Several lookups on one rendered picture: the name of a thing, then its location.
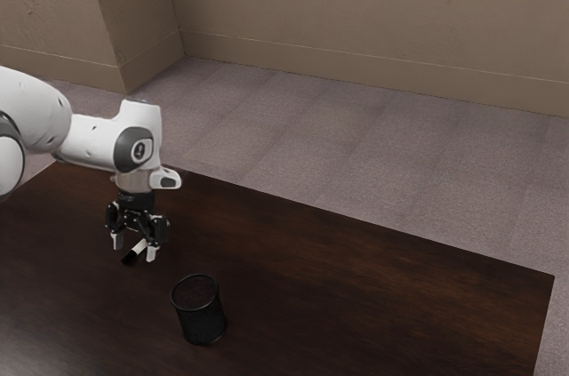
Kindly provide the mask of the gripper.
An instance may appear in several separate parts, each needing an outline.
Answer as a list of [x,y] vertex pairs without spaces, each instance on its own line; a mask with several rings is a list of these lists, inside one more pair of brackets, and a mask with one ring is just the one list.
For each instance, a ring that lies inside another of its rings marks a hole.
[[123,248],[123,231],[129,228],[141,233],[136,253],[145,252],[146,262],[156,259],[161,246],[167,242],[169,220],[153,215],[155,199],[154,191],[130,193],[120,189],[117,199],[107,205],[105,227],[115,251]]

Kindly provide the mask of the black and white marker pen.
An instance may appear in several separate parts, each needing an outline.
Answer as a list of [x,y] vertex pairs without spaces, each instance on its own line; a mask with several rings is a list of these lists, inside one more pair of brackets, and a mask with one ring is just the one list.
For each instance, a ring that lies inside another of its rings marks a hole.
[[145,239],[141,239],[128,253],[126,253],[126,255],[121,259],[121,262],[126,266],[132,265],[146,248],[147,241]]

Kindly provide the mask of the black mesh pen holder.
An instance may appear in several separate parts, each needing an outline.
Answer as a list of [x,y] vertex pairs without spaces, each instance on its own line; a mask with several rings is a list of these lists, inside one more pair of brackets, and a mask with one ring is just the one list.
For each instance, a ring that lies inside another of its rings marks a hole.
[[170,301],[183,338],[195,346],[210,346],[225,333],[225,316],[217,281],[207,274],[182,278],[171,290]]

